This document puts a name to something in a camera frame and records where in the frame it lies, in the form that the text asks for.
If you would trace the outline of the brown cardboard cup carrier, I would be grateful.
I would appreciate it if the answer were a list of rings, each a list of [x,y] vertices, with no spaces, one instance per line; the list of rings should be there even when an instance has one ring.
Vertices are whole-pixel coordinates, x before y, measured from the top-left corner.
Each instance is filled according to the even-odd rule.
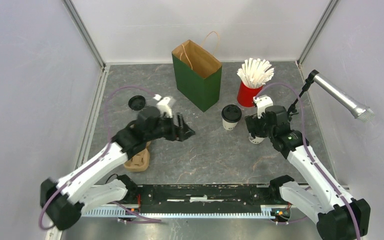
[[[123,164],[124,168],[130,172],[144,172],[150,164],[149,147],[151,143],[151,141],[148,141],[144,150],[140,151],[128,161],[126,161]]]

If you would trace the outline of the green paper bag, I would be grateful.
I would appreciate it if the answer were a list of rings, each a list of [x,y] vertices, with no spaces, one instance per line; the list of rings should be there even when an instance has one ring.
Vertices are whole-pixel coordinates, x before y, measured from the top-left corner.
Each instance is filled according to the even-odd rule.
[[[203,44],[187,40],[172,52],[172,63],[177,89],[199,110],[206,112],[220,98],[222,63],[214,56],[219,45],[220,35],[212,53]]]

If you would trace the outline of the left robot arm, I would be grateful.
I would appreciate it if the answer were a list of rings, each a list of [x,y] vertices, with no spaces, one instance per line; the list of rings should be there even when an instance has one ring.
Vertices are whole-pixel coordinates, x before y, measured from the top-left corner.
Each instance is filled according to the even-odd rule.
[[[92,187],[111,170],[143,151],[148,142],[157,139],[183,142],[195,135],[182,114],[177,113],[176,117],[177,124],[166,111],[155,106],[145,107],[86,163],[58,180],[44,180],[40,184],[39,227],[67,230],[89,209],[120,200],[133,203],[137,190],[122,180],[113,180],[96,189]]]

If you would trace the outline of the white paper coffee cup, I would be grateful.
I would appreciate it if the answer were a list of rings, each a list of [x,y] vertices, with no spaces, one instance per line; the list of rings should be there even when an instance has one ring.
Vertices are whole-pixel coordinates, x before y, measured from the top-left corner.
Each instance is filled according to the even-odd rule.
[[[238,122],[230,122],[225,119],[222,119],[222,126],[225,130],[231,131],[237,126]]]

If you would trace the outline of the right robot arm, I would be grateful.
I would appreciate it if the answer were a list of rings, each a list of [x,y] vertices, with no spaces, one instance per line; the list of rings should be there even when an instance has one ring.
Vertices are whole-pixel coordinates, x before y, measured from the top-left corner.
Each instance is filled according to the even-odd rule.
[[[359,240],[368,234],[371,207],[365,199],[355,199],[327,171],[317,158],[305,132],[293,130],[283,106],[273,105],[261,114],[246,116],[249,135],[268,138],[304,177],[310,190],[292,177],[283,175],[270,181],[269,199],[296,206],[315,225],[323,240]]]

